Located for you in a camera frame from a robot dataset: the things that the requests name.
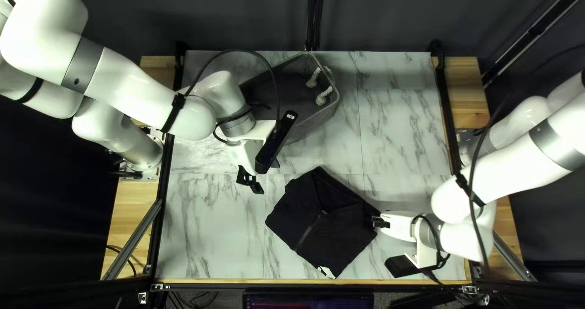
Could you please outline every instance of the wooden table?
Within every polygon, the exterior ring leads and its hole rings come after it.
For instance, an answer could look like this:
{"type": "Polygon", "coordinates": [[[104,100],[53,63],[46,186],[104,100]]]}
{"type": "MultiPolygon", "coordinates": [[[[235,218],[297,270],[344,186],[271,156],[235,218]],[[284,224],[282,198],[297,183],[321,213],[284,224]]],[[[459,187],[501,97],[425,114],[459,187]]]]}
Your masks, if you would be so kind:
{"type": "MultiPolygon", "coordinates": [[[[175,73],[174,57],[142,57],[140,67],[151,77],[166,87],[172,88],[175,73]]],[[[451,57],[446,59],[446,77],[453,119],[456,128],[479,128],[487,124],[489,111],[486,97],[481,84],[477,58],[451,57]]],[[[114,204],[112,223],[110,226],[108,245],[122,247],[156,199],[157,182],[132,182],[121,180],[114,204]]],[[[494,230],[500,235],[509,248],[522,260],[516,226],[508,197],[498,200],[494,230]]],[[[138,273],[144,268],[149,246],[150,231],[140,241],[130,260],[138,273]]],[[[107,250],[102,267],[102,275],[113,262],[117,253],[107,250]]],[[[499,253],[492,251],[489,257],[491,275],[494,279],[518,280],[518,276],[507,266],[499,253]]],[[[126,265],[118,278],[133,276],[129,265],[126,265]]],[[[208,280],[207,283],[275,283],[276,280],[208,280]]],[[[278,283],[298,283],[299,280],[277,280],[278,283]]],[[[340,284],[340,280],[323,280],[324,283],[340,284]]],[[[189,279],[164,279],[165,283],[189,283],[189,279]]],[[[366,284],[432,284],[430,280],[347,280],[347,283],[366,284]]],[[[447,284],[469,283],[467,280],[445,281],[447,284]]]]}

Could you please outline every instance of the black strap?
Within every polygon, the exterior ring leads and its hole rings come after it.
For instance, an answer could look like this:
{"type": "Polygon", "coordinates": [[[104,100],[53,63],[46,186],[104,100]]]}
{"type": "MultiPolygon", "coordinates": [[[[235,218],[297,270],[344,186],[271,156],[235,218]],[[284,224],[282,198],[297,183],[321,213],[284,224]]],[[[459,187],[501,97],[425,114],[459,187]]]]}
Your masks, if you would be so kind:
{"type": "Polygon", "coordinates": [[[177,93],[175,95],[175,98],[172,100],[172,110],[168,114],[167,121],[165,122],[165,125],[163,125],[163,128],[160,129],[161,132],[167,133],[168,130],[171,129],[172,124],[175,122],[175,119],[177,119],[177,115],[179,114],[179,111],[185,105],[185,101],[186,101],[186,99],[185,99],[185,96],[183,94],[177,93]]]}
{"type": "MultiPolygon", "coordinates": [[[[471,196],[472,190],[469,188],[469,185],[467,184],[467,179],[463,176],[463,174],[459,173],[458,171],[455,172],[455,177],[457,178],[457,180],[455,182],[457,182],[457,185],[459,186],[459,188],[463,189],[463,191],[465,191],[465,193],[467,194],[467,196],[471,196]]],[[[479,207],[484,207],[486,206],[486,203],[484,203],[478,196],[477,194],[473,195],[473,199],[472,201],[474,203],[477,204],[477,206],[479,207]]]]}
{"type": "Polygon", "coordinates": [[[33,86],[30,87],[29,91],[26,92],[26,94],[23,95],[22,98],[16,99],[14,101],[18,102],[18,103],[29,102],[29,100],[31,100],[33,98],[33,96],[35,94],[37,94],[37,92],[39,92],[40,86],[42,84],[43,84],[43,80],[37,77],[37,79],[34,80],[33,86]]]}

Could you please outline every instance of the marble surface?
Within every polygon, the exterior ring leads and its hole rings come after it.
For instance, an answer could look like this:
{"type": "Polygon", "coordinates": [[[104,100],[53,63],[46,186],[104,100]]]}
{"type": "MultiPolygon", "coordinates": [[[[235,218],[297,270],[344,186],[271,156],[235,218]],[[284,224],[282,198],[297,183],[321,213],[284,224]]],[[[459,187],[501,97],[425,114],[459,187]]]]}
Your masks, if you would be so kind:
{"type": "MultiPolygon", "coordinates": [[[[273,65],[296,53],[260,52],[273,65]]],[[[184,86],[213,54],[187,53],[184,86]]],[[[430,195],[449,177],[449,164],[429,54],[315,55],[333,70],[340,103],[330,120],[282,149],[280,169],[258,177],[264,195],[235,183],[237,168],[212,136],[175,139],[158,277],[325,278],[264,225],[287,182],[319,165],[380,210],[431,211],[430,195]]],[[[204,76],[222,69],[243,82],[264,65],[234,52],[204,76]]],[[[414,254],[414,244],[378,233],[339,278],[391,279],[384,261],[404,253],[414,254]]],[[[451,256],[435,274],[464,279],[463,259],[451,256]]]]}

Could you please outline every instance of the black clamp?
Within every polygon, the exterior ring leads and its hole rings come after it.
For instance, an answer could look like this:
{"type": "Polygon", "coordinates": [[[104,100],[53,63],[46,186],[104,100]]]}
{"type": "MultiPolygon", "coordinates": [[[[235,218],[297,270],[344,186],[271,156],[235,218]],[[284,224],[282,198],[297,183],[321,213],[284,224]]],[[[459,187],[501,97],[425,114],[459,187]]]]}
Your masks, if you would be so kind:
{"type": "MultiPolygon", "coordinates": [[[[455,177],[457,178],[457,180],[455,180],[455,182],[457,183],[457,185],[459,186],[459,188],[463,189],[463,191],[467,194],[467,196],[471,197],[472,194],[472,190],[469,188],[469,185],[467,184],[467,179],[463,176],[463,174],[459,173],[458,171],[455,172],[455,177]]],[[[477,204],[477,206],[479,207],[484,207],[486,206],[486,203],[484,203],[478,196],[477,194],[473,195],[473,199],[472,201],[477,204]]]]}
{"type": "Polygon", "coordinates": [[[172,99],[172,110],[168,114],[165,125],[160,129],[161,132],[167,133],[171,129],[172,124],[175,122],[175,119],[177,119],[177,115],[179,115],[179,111],[185,106],[185,101],[185,95],[182,93],[177,93],[175,95],[174,99],[172,99]]]}
{"type": "Polygon", "coordinates": [[[262,189],[260,183],[256,181],[256,176],[250,175],[242,165],[238,165],[238,177],[236,178],[236,183],[250,186],[250,189],[252,189],[252,192],[255,194],[264,194],[264,189],[262,189]]]}
{"type": "Polygon", "coordinates": [[[384,220],[380,216],[372,216],[371,224],[374,228],[390,228],[390,222],[384,220]]]}

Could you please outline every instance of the gray fabric basket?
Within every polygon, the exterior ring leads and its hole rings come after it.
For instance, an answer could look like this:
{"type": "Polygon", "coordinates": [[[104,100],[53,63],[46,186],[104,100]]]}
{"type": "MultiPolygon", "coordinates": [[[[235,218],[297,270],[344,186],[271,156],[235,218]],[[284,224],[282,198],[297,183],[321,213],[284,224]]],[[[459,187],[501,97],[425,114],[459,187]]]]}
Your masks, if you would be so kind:
{"type": "MultiPolygon", "coordinates": [[[[301,52],[280,64],[273,66],[278,81],[281,102],[281,115],[287,110],[298,113],[299,117],[289,133],[286,144],[304,138],[308,133],[321,126],[333,116],[339,102],[339,91],[335,87],[333,75],[327,72],[319,60],[311,52],[301,52]],[[317,86],[308,88],[305,82],[313,72],[321,69],[317,78],[317,86]],[[331,86],[333,92],[327,96],[326,103],[317,106],[315,98],[331,86]]],[[[271,111],[259,109],[254,112],[257,120],[273,120],[276,98],[270,75],[265,72],[240,85],[246,100],[261,103],[273,108],[271,111]]]]}

